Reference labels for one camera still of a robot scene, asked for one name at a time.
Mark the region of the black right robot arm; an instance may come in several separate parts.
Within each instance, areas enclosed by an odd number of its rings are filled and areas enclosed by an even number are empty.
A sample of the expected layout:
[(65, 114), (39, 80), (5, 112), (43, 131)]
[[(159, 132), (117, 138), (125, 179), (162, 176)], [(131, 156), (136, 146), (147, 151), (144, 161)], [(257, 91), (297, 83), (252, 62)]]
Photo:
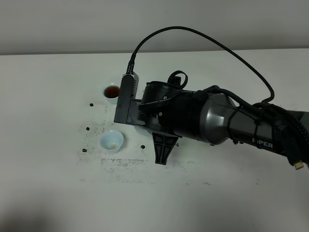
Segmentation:
[(211, 145), (231, 139), (285, 156), (296, 169), (309, 162), (307, 112), (249, 104), (218, 86), (188, 91), (156, 81), (147, 84), (138, 111), (144, 126), (157, 134)]

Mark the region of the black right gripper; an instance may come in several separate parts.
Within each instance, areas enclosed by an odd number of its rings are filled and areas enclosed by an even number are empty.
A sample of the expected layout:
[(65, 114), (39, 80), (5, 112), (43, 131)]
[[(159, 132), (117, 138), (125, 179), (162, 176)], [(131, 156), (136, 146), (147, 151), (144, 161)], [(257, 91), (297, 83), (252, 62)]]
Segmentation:
[(159, 81), (146, 84), (138, 119), (157, 132), (152, 133), (156, 164), (166, 165), (179, 137), (203, 141), (200, 116), (207, 100), (204, 90), (183, 90)]

